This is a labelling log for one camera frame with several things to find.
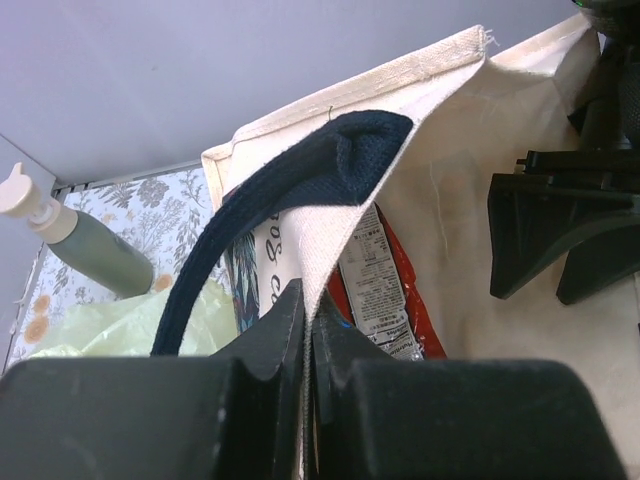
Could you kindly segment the green plastic grocery bag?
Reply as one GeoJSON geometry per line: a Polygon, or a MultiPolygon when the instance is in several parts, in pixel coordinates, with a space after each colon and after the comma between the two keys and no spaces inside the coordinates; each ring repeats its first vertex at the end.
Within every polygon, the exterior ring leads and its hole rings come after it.
{"type": "MultiPolygon", "coordinates": [[[[30,354],[35,357],[147,356],[169,292],[70,307],[30,354]]],[[[180,353],[210,355],[237,336],[232,298],[210,279],[196,301],[180,353]]]]}

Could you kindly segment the beige canvas tote bag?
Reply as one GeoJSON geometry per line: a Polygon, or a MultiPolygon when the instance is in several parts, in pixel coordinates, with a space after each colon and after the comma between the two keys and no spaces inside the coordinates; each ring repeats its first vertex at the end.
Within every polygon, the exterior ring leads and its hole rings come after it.
{"type": "Polygon", "coordinates": [[[566,365],[593,399],[622,479],[639,475],[639,271],[564,305],[560,257],[510,297],[490,293],[492,177],[514,173],[530,151],[577,149],[569,116],[604,45],[579,15],[495,57],[487,40],[480,26],[464,30],[283,107],[202,155],[216,211],[169,294],[152,354],[179,352],[220,259],[229,264],[239,336],[299,280],[297,446],[306,478],[323,479],[313,322],[373,204],[413,265],[447,355],[423,360],[566,365]]]}

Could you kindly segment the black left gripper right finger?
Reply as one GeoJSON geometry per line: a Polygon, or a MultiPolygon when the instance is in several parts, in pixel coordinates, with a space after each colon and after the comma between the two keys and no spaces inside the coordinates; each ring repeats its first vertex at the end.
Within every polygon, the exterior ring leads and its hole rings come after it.
{"type": "Polygon", "coordinates": [[[554,361],[397,360],[324,298],[313,322],[323,479],[622,479],[579,377],[554,361]]]}

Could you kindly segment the red white snack bag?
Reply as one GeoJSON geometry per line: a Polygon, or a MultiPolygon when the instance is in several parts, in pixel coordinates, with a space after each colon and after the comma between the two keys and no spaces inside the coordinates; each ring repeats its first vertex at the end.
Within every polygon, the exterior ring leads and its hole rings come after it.
{"type": "Polygon", "coordinates": [[[328,282],[346,321],[401,360],[445,359],[413,265],[380,208],[371,205],[328,282]]]}

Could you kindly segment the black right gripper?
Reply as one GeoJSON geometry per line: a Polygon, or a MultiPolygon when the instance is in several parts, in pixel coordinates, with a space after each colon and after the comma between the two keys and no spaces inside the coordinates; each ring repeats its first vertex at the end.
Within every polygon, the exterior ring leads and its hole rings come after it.
{"type": "Polygon", "coordinates": [[[574,151],[530,151],[488,194],[490,293],[506,299],[558,258],[572,305],[639,271],[639,46],[608,38],[569,122],[574,151]]]}

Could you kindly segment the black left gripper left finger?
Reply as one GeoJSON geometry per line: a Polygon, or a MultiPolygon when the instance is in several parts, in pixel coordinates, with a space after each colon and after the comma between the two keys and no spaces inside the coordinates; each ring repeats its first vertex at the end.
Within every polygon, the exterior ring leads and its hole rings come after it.
{"type": "Polygon", "coordinates": [[[5,479],[294,479],[304,302],[292,280],[209,357],[37,358],[1,381],[5,479]]]}

